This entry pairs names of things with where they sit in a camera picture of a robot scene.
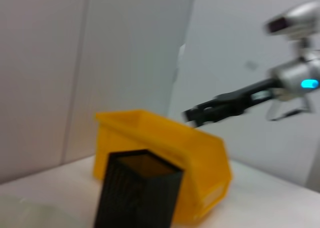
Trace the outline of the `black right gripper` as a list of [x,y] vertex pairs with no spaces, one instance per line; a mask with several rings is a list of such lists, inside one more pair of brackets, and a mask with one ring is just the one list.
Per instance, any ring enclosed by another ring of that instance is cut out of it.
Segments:
[[272,89],[278,87],[277,83],[276,79],[270,78],[218,95],[214,100],[184,111],[184,118],[187,122],[193,122],[194,125],[204,125],[242,115],[246,109],[273,99]]

